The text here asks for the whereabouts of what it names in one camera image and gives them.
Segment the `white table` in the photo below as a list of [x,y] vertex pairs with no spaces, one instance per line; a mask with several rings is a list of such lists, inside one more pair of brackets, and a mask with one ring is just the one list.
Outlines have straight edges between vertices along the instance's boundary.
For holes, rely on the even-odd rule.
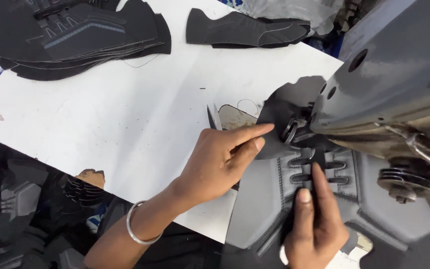
[[[103,170],[106,191],[130,202],[146,200],[182,171],[200,131],[209,126],[207,104],[237,107],[250,99],[261,105],[287,82],[314,75],[328,79],[342,65],[305,44],[278,49],[189,45],[185,26],[192,8],[211,19],[234,10],[216,0],[147,2],[169,25],[171,55],[112,61],[54,82],[5,71],[0,142],[71,175]],[[251,101],[238,107],[256,113]],[[230,190],[175,221],[223,243],[235,198]]]

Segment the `forearm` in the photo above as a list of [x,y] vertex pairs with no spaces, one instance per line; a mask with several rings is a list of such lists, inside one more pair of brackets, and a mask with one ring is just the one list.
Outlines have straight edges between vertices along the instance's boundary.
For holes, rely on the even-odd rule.
[[[190,209],[173,189],[169,186],[132,212],[130,226],[137,238],[143,241],[156,238],[179,214]],[[126,218],[117,221],[90,249],[84,260],[88,268],[132,268],[140,259],[148,246],[130,237]]]

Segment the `silver bangle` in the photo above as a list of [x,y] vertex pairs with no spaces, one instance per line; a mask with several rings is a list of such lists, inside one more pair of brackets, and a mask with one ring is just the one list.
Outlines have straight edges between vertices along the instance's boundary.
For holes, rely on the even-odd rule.
[[136,209],[139,205],[141,205],[141,204],[143,204],[145,202],[146,201],[140,201],[138,203],[135,203],[130,208],[130,210],[128,211],[128,213],[127,213],[127,220],[126,220],[127,231],[128,231],[128,234],[130,235],[130,237],[132,237],[132,239],[134,239],[135,242],[137,242],[137,243],[139,243],[141,245],[152,245],[153,243],[157,242],[160,239],[160,237],[162,236],[162,233],[156,239],[154,239],[152,241],[146,242],[146,241],[142,241],[142,240],[138,239],[137,236],[135,236],[135,234],[132,232],[132,229],[130,228],[130,216],[132,215],[132,211],[134,211],[134,209]]

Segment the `finger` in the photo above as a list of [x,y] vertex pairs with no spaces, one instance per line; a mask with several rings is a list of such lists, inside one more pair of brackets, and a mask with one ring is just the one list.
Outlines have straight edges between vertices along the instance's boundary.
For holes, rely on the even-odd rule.
[[245,169],[247,169],[248,165],[253,161],[264,145],[265,139],[262,137],[252,139],[243,144],[230,159],[230,163],[227,166],[229,171],[241,178]]
[[293,236],[297,242],[313,244],[313,199],[308,189],[301,189],[295,202],[295,222],[293,223]]
[[236,128],[230,131],[224,131],[227,139],[230,140],[230,149],[247,142],[250,139],[259,137],[273,130],[274,124],[252,125],[248,127]]
[[329,223],[343,224],[339,213],[338,202],[330,188],[326,175],[318,163],[312,165],[312,175],[321,218]]

